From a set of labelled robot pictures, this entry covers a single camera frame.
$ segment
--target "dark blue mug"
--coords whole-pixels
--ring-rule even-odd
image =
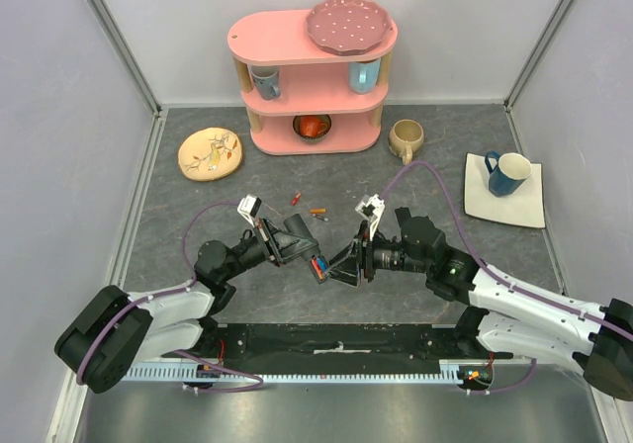
[[[491,159],[496,162],[495,167],[491,165]],[[512,194],[532,174],[532,163],[518,153],[501,155],[496,151],[489,151],[484,161],[491,174],[488,189],[498,198]]]

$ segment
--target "white bracket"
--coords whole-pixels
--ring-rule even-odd
[[[259,211],[259,206],[261,206],[261,199],[249,194],[239,202],[237,211],[252,227],[255,227],[255,217]]]
[[[354,208],[354,211],[360,214],[363,219],[367,220],[369,223],[369,239],[372,240],[376,230],[378,230],[380,218],[383,216],[383,212],[385,211],[385,201],[380,199],[377,194],[371,198],[365,195],[356,208]]]
[[[134,363],[154,359],[175,349],[190,349],[202,335],[196,319],[176,322],[147,334],[135,355]]]
[[[176,287],[163,288],[153,292],[130,292],[130,301],[133,302],[143,296],[152,295],[156,292],[175,290],[186,286],[188,286],[188,282]],[[214,296],[211,294],[211,291],[203,284],[196,283],[190,287],[187,293],[179,293],[177,295],[162,297],[158,300],[150,300],[138,305],[138,307],[143,310],[148,310],[151,314],[153,320],[148,332],[152,332],[179,321],[203,317],[209,312],[213,303]]]
[[[574,347],[534,326],[491,312],[484,316],[478,329],[477,340],[489,351],[511,352],[515,358],[532,357],[540,364],[557,364],[577,374],[583,373],[574,360]]]

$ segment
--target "cream mug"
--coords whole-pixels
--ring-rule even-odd
[[[413,120],[400,120],[389,132],[389,149],[395,156],[402,158],[404,164],[411,163],[413,155],[423,143],[422,125]]]

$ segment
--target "pink shelf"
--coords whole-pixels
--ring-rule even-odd
[[[242,18],[228,31],[233,55],[251,65],[318,64],[371,60],[392,50],[398,27],[374,49],[361,55],[339,56],[320,50],[306,34],[310,10],[264,11]]]
[[[369,123],[370,114],[332,115],[332,129],[320,143],[310,144],[293,130],[293,117],[263,117],[263,130],[251,131],[255,145],[268,154],[315,154],[362,151],[376,142],[380,128]]]
[[[281,97],[264,100],[253,89],[242,92],[244,103],[263,116],[349,114],[367,112],[387,97],[387,85],[359,95],[347,83],[347,64],[284,65],[279,69]]]

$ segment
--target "polka dot plate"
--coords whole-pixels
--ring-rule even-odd
[[[311,9],[306,21],[313,42],[337,55],[364,54],[392,28],[387,11],[370,0],[326,0]]]

